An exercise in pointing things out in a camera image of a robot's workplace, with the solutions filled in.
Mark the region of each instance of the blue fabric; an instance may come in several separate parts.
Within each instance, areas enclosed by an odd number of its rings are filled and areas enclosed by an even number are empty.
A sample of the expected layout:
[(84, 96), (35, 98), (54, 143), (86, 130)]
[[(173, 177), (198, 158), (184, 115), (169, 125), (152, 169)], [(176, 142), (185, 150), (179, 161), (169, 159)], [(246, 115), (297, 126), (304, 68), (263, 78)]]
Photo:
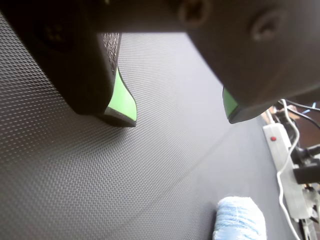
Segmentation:
[(265, 218), (249, 197), (229, 196), (218, 203), (213, 240), (266, 240)]

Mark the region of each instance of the green rubber pad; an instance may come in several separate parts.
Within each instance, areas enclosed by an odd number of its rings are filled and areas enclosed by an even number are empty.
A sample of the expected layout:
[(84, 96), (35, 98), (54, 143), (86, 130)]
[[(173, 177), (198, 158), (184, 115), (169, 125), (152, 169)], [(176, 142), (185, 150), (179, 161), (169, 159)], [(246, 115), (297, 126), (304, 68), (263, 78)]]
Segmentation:
[(137, 121), (136, 102), (123, 83), (118, 68), (116, 68), (113, 94), (108, 107)]
[(229, 118), (230, 114), (238, 107), (236, 100), (230, 95), (227, 89), (223, 89), (223, 105), (226, 116)]

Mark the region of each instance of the textured black mat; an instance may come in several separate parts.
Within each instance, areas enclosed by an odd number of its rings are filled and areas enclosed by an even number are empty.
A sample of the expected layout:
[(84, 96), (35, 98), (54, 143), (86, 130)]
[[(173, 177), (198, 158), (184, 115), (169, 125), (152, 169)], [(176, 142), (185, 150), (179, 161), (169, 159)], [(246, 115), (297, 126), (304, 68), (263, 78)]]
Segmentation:
[(132, 129), (71, 111), (0, 16), (0, 239), (210, 239), (233, 195), (290, 239), (262, 124), (228, 123), (189, 39), (123, 34), (119, 68)]

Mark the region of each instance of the white power strip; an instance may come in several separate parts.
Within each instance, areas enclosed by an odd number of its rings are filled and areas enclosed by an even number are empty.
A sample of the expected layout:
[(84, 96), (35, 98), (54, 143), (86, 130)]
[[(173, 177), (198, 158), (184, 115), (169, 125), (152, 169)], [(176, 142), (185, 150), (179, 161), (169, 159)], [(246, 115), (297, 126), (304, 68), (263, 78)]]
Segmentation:
[[(279, 171), (284, 166), (291, 147), (287, 131), (280, 123), (263, 126), (263, 131), (275, 168)], [(304, 195), (304, 187), (296, 182), (294, 167), (290, 158), (280, 176), (287, 209), (293, 219), (308, 219), (312, 215), (312, 204)]]

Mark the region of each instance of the black rubber surface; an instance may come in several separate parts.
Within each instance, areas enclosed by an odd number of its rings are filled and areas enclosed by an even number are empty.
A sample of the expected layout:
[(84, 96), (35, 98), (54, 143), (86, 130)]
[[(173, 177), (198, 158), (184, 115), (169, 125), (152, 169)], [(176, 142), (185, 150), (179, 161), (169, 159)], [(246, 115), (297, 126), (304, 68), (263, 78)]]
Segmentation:
[(74, 113), (0, 16), (0, 239), (210, 239), (226, 196), (292, 239), (261, 120), (228, 123), (186, 35), (123, 34), (119, 68), (135, 128)]

